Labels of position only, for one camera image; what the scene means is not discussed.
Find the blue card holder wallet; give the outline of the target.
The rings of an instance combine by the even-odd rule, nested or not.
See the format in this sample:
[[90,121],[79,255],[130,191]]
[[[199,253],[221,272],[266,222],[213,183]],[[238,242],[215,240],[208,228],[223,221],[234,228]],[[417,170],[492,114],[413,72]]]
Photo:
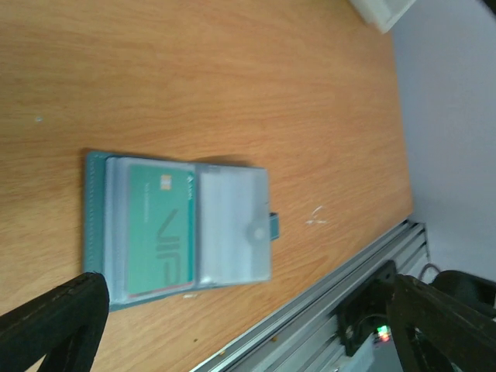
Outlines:
[[[194,283],[131,298],[126,292],[131,163],[195,174]],[[84,166],[83,268],[105,278],[113,311],[189,291],[269,281],[279,219],[270,210],[265,169],[91,151]]]

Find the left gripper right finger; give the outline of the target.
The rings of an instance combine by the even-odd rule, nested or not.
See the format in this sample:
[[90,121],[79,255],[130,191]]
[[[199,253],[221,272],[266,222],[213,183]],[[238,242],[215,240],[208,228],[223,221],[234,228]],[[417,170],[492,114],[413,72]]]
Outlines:
[[495,319],[430,284],[397,275],[387,316],[405,371],[495,369]]

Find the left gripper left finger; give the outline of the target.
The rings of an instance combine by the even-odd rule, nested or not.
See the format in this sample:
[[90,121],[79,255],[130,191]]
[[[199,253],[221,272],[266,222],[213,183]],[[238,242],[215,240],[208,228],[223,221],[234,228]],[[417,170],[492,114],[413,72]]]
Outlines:
[[1,370],[89,371],[109,315],[100,273],[83,273],[1,316]]

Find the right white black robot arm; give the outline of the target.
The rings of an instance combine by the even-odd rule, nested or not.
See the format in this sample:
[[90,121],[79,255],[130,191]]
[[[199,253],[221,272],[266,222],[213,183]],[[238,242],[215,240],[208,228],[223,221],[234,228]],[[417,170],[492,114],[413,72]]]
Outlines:
[[440,272],[430,283],[438,291],[495,319],[495,283],[457,270]]

